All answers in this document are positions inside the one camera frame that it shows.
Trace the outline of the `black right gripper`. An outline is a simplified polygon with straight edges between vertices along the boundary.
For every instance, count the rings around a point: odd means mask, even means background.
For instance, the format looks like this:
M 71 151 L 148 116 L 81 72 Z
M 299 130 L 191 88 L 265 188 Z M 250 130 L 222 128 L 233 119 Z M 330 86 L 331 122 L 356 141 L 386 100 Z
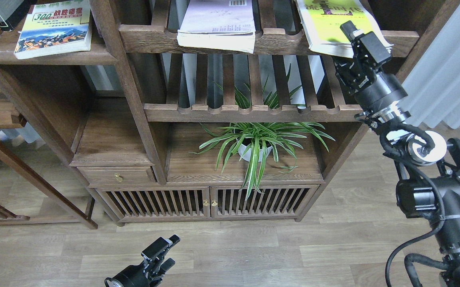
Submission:
M 382 69 L 391 60 L 391 54 L 377 35 L 373 31 L 365 34 L 352 21 L 341 24 L 340 29 L 353 49 L 353 59 L 333 56 L 336 76 L 347 94 L 364 111 L 372 113 L 406 97 L 407 92 L 396 76 Z

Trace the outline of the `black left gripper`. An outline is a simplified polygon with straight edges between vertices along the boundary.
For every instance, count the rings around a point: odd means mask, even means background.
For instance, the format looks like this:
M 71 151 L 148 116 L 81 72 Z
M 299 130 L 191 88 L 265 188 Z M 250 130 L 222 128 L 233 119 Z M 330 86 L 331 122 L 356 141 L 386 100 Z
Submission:
M 142 251 L 144 261 L 140 265 L 129 265 L 116 276 L 106 278 L 106 287 L 158 287 L 162 283 L 164 274 L 176 262 L 173 258 L 168 258 L 163 263 L 155 260 L 163 260 L 169 249 L 179 242 L 180 238 L 177 235 L 166 239 L 157 238 Z

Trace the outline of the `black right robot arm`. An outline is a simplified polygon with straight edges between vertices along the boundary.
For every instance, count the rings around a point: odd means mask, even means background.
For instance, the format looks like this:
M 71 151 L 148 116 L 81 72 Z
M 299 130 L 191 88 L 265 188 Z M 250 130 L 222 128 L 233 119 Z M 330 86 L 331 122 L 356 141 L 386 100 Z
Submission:
M 396 76 L 382 69 L 391 58 L 387 48 L 374 32 L 364 33 L 351 21 L 340 28 L 350 41 L 353 58 L 334 57 L 334 66 L 339 81 L 363 109 L 355 118 L 379 136 L 384 155 L 394 160 L 398 207 L 407 218 L 427 219 L 432 229 L 394 249 L 385 265 L 386 284 L 391 286 L 390 267 L 399 251 L 435 236 L 441 261 L 418 253 L 405 256 L 411 284 L 421 286 L 414 266 L 419 263 L 440 269 L 442 286 L 460 287 L 460 140 L 446 140 L 407 124 L 410 114 L 397 105 L 407 93 Z

